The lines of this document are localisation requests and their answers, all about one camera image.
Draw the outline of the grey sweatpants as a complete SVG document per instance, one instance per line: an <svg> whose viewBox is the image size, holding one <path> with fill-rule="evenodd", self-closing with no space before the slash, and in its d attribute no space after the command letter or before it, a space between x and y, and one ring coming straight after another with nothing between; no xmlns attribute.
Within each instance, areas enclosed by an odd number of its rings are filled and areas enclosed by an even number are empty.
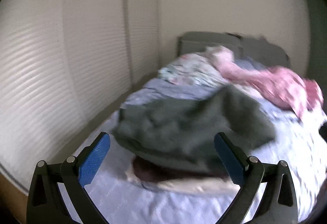
<svg viewBox="0 0 327 224"><path fill-rule="evenodd" d="M224 169L214 137L223 132L245 153L276 139L273 123L255 99L225 86L205 100L165 98L119 111L117 143L156 165L187 172Z"/></svg>

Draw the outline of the grey padded headboard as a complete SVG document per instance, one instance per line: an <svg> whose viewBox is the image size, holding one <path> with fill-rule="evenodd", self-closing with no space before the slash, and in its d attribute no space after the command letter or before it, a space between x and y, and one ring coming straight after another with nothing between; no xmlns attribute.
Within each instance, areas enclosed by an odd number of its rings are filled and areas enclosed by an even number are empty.
<svg viewBox="0 0 327 224"><path fill-rule="evenodd" d="M203 52L207 47L218 45L232 50L236 59L250 57L267 67L291 67L289 56L278 45L270 43L264 37L255 38L232 33L188 31L178 38L177 55Z"/></svg>

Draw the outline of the floral pastel pillow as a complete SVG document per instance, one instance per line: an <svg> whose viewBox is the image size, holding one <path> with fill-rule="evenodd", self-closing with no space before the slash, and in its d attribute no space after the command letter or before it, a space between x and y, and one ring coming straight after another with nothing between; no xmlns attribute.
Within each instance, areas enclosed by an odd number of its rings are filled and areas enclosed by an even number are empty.
<svg viewBox="0 0 327 224"><path fill-rule="evenodd" d="M175 85L218 87L230 83L207 58L197 53L182 55L159 69L158 78Z"/></svg>

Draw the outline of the maroon folded garment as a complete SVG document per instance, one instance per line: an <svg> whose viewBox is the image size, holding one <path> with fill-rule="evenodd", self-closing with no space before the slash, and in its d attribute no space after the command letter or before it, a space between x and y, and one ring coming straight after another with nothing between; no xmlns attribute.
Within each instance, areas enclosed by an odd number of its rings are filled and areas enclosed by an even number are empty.
<svg viewBox="0 0 327 224"><path fill-rule="evenodd" d="M223 180L229 178L229 175L225 169L218 170L213 174L187 172L185 170L175 170L158 166L138 156L134 157L131 164L135 176L141 181L146 181L150 183L158 183L160 181L180 180L188 178L204 179L205 177L217 177L218 179Z"/></svg>

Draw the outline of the green curtain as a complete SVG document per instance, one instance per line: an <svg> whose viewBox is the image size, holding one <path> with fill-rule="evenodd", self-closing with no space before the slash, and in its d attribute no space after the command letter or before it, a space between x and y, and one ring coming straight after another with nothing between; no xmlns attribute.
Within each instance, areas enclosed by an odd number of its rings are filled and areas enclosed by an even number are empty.
<svg viewBox="0 0 327 224"><path fill-rule="evenodd" d="M326 0L307 0L310 22L310 51L307 73L326 85Z"/></svg>

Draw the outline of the blue floral bedspread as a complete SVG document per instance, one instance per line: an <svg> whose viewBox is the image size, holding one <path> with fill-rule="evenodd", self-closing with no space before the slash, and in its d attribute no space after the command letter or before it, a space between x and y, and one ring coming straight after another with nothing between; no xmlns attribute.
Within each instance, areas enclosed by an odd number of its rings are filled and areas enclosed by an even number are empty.
<svg viewBox="0 0 327 224"><path fill-rule="evenodd" d="M286 161L294 181L298 220L324 205L326 142L320 106L297 116L248 84L224 79L211 59L184 55L131 94L83 142L101 132L112 146L89 193L112 223L208 223L237 192L223 176L213 146L224 132L261 161Z"/></svg>

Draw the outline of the white louvered closet doors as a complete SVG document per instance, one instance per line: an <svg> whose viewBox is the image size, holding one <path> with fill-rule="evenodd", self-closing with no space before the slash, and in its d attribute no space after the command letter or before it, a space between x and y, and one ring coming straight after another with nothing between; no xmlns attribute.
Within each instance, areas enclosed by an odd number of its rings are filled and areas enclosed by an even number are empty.
<svg viewBox="0 0 327 224"><path fill-rule="evenodd" d="M1 173L27 194L160 65L158 0L1 0Z"/></svg>

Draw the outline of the white folded garment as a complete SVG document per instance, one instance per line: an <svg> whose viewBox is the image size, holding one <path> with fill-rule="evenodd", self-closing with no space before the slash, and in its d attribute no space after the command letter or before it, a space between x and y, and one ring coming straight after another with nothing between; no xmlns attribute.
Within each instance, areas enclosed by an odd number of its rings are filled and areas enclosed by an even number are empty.
<svg viewBox="0 0 327 224"><path fill-rule="evenodd" d="M134 173L132 166L125 171L127 181L154 192L173 192L185 195L199 196L217 196L217 195L235 195L240 187L234 184L230 179L205 177L204 179L176 179L150 183L141 181Z"/></svg>

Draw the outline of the pink crumpled blanket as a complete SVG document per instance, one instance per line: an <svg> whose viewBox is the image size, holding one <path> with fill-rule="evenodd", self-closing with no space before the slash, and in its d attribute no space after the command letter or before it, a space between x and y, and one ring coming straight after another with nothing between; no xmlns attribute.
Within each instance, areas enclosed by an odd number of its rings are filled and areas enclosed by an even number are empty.
<svg viewBox="0 0 327 224"><path fill-rule="evenodd" d="M292 110L302 119L324 103L323 93L314 80L303 79L291 69L274 66L264 70L247 70L234 62L234 53L223 45L207 47L206 54L221 76L233 83L250 86L262 97L284 110Z"/></svg>

